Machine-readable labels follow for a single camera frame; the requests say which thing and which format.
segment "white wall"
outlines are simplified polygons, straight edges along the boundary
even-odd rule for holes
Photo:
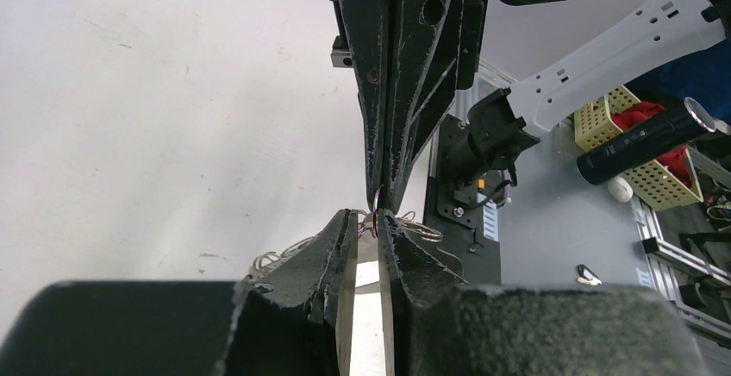
[[[0,0],[0,339],[51,282],[239,279],[365,208],[335,31],[327,0]]]
[[[513,7],[490,0],[482,61],[529,77],[600,35],[646,0],[568,0]]]

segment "red cloth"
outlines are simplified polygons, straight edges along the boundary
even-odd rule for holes
[[[652,116],[657,115],[665,108],[659,104],[650,102],[641,102],[624,110],[622,113],[612,116],[612,121],[622,129],[627,131],[639,123],[644,122]],[[685,169],[685,154],[687,152],[687,146],[681,146],[674,149],[666,154],[663,154],[657,161],[662,166],[667,166],[667,170],[670,171],[680,182],[689,188],[693,187],[693,181],[690,178],[688,170]]]

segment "small white object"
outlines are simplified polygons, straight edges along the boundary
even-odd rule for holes
[[[624,178],[616,177],[607,183],[609,193],[619,202],[625,203],[632,199],[632,187],[629,186],[629,182]]]

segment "black cable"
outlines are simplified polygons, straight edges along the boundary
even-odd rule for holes
[[[511,183],[512,183],[512,181],[510,179],[505,179],[503,182],[500,182],[499,184],[497,184],[497,186],[495,188],[493,188],[492,191],[490,191],[490,193],[487,194],[485,199],[483,199],[482,201],[480,201],[476,204],[468,205],[465,207],[465,209],[474,210],[476,208],[484,206],[485,204],[490,202],[490,200],[492,200],[492,198],[494,198],[498,193],[500,193],[500,191],[505,189],[505,187],[510,185]]]

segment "blue fabric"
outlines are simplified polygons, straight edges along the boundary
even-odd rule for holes
[[[679,99],[693,97],[713,117],[731,124],[731,42],[671,61],[639,76],[627,87]]]

